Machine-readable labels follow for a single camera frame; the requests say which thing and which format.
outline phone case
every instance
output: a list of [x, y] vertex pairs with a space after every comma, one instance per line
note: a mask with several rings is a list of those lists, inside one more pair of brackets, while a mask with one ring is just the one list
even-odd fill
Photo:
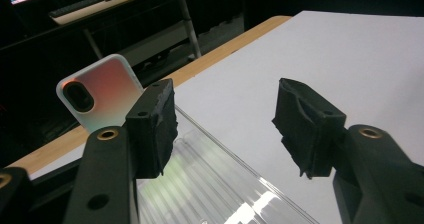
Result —
[[112, 54], [62, 79], [56, 93], [92, 133], [106, 126], [122, 126], [143, 87], [127, 60]]

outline transparent plastic tray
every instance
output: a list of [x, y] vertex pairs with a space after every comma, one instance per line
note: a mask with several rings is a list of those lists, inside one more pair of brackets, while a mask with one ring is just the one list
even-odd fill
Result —
[[140, 223], [317, 223], [178, 107], [164, 176], [139, 180]]

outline screw hole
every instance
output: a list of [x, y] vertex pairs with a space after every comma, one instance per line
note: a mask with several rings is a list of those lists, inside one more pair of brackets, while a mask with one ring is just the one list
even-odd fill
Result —
[[92, 197], [90, 201], [88, 201], [87, 206], [91, 210], [99, 210], [106, 206], [109, 202], [109, 196], [106, 194], [100, 194]]
[[97, 135], [97, 139], [107, 141], [118, 136], [118, 131], [115, 129], [104, 130]]
[[408, 202], [410, 202], [410, 203], [412, 203], [414, 205], [417, 205], [419, 207], [424, 207], [424, 197], [419, 196], [419, 195], [417, 195], [415, 193], [410, 193], [410, 192], [405, 193], [405, 199]]
[[149, 115], [149, 113], [148, 113], [148, 112], [143, 112], [143, 111], [141, 111], [141, 112], [139, 112], [137, 115], [138, 115], [138, 116], [147, 116], [147, 115]]
[[359, 130], [359, 133], [361, 133], [363, 136], [373, 138], [373, 139], [378, 139], [383, 137], [383, 135], [379, 131], [370, 129], [370, 128], [361, 128]]

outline table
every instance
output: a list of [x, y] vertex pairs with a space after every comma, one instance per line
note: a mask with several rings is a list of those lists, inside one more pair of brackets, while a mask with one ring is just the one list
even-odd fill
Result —
[[272, 126], [278, 80], [305, 82], [346, 113], [346, 127], [386, 130], [423, 165], [424, 19], [303, 12], [280, 25], [287, 19], [173, 73], [176, 103], [312, 217], [340, 223], [332, 178], [299, 178]]
[[[273, 17], [165, 78], [172, 78], [174, 80], [174, 86], [177, 87], [289, 19], [290, 17], [286, 16]], [[59, 157], [74, 150], [82, 143], [85, 143], [87, 137], [88, 133], [81, 126], [76, 127], [40, 149], [10, 164], [10, 166], [23, 167], [29, 174], [33, 174]]]

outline wooden table edge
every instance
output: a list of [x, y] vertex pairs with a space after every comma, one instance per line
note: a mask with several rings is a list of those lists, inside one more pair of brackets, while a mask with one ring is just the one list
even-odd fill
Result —
[[[174, 86], [177, 87], [190, 78], [196, 76], [198, 73], [206, 70], [210, 66], [236, 52], [240, 48], [248, 45], [272, 29], [288, 21], [290, 18], [291, 17], [288, 16], [271, 17], [256, 27], [253, 27], [227, 43], [210, 51], [199, 59], [176, 70], [164, 79], [172, 78]], [[84, 144], [87, 137], [88, 133], [81, 126], [78, 126], [52, 142], [47, 143], [43, 147], [10, 164], [8, 167], [22, 167], [27, 170], [28, 174], [33, 174], [66, 153]]]

